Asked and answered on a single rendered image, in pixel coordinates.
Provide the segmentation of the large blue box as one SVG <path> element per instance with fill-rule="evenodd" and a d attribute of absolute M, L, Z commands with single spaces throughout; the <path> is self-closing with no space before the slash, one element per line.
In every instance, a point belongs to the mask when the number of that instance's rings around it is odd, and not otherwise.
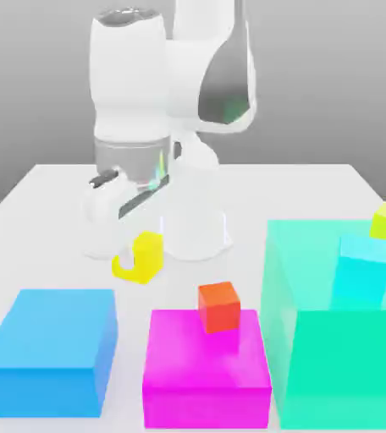
<path fill-rule="evenodd" d="M 118 341 L 111 289 L 22 289 L 0 325 L 0 418 L 98 418 Z"/>

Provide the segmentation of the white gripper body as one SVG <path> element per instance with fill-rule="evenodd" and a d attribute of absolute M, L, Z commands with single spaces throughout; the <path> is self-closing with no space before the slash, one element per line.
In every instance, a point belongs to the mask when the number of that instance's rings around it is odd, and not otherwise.
<path fill-rule="evenodd" d="M 83 253 L 110 260 L 152 226 L 158 196 L 170 177 L 140 189 L 124 173 L 102 173 L 89 181 L 83 195 Z"/>

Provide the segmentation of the large magenta box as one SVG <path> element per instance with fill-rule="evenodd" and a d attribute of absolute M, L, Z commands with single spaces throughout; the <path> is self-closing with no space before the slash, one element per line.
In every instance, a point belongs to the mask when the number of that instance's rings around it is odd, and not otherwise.
<path fill-rule="evenodd" d="M 147 429 L 265 429 L 272 384 L 258 315 L 206 333 L 196 310 L 154 310 L 142 379 Z"/>

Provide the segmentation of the small red cube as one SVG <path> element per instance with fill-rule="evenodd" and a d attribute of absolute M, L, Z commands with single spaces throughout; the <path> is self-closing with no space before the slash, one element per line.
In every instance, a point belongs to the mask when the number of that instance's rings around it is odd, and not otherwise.
<path fill-rule="evenodd" d="M 240 326 L 240 298 L 231 282 L 201 285 L 198 310 L 206 333 L 231 331 Z"/>

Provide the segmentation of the small cyan cube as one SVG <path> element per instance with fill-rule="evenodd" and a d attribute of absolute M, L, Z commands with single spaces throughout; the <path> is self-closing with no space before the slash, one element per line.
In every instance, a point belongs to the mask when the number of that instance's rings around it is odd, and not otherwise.
<path fill-rule="evenodd" d="M 379 310 L 386 291 L 386 239 L 345 233 L 330 301 L 333 310 Z"/>

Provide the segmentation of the large teal box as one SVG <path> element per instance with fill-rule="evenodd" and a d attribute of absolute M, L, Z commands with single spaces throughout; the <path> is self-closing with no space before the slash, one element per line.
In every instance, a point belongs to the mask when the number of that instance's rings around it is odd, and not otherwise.
<path fill-rule="evenodd" d="M 260 323 L 280 425 L 386 430 L 386 291 L 378 307 L 331 305 L 339 239 L 368 220 L 271 220 Z"/>

